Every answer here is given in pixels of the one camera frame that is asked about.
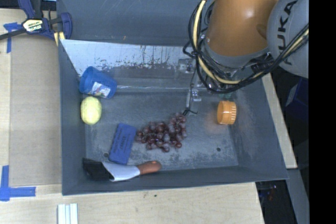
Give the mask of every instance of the grape cluster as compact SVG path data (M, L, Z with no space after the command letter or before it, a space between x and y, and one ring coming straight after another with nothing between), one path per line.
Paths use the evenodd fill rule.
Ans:
M169 152L171 147L181 148L181 141L187 137L185 129L186 116L175 113L165 122L149 122L142 130L136 132L135 141L146 144L147 150L160 148Z

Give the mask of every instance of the blue cup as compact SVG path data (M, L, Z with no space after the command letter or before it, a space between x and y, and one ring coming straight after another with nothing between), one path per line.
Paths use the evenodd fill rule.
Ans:
M79 91L95 97L109 99L116 90L116 81L94 67L88 67L79 81Z

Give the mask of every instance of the bin floor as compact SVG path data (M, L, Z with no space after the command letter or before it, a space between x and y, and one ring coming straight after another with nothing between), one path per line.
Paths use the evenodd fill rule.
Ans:
M162 170L197 169L236 166L238 160L231 136L230 125L217 123L220 98L204 92L198 113L189 114L186 121L188 137L181 148L147 150L145 145L133 142L128 165L156 160ZM169 122L186 104L186 92L133 92L116 93L111 99L101 99L102 117L95 125L86 125L86 154L98 161L108 159L114 134L119 123L145 127L150 121Z

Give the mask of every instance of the metal bracket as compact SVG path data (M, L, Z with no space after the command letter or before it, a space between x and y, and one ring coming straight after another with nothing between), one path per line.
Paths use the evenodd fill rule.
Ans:
M191 81L191 87L187 94L186 99L186 108L189 112L192 112L191 115L196 115L198 113L198 107L199 104L202 101L202 97L199 93L199 88L201 87L202 83L199 80L199 77L196 72L194 72L192 81Z
M180 59L177 62L177 69L180 73L192 74L195 71L194 59Z

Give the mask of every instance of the gray bin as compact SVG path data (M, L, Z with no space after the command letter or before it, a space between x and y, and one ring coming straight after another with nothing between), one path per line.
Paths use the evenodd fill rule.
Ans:
M111 148L119 123L140 129L150 121L167 121L172 113L185 108L192 75L178 73L174 60L154 61L153 48L181 51L198 2L57 0L57 13L69 12L74 24L71 39L59 44L63 195L288 178L261 80L231 95L230 100L237 104L233 125L217 123L217 105L223 97L200 89L202 101L198 113L187 117L188 137L182 148L163 153L147 151L134 142L128 164L157 160L162 163L159 172L113 183L93 181L83 170L83 157L107 160L104 154ZM153 57L146 65L118 62L113 57L120 48L127 52L136 47L143 56L144 46L151 48L152 54L147 51L146 56ZM98 61L98 55L109 60ZM78 89L88 65L125 86L119 87L112 99L101 99L102 118L92 126L80 118L80 103L87 95Z

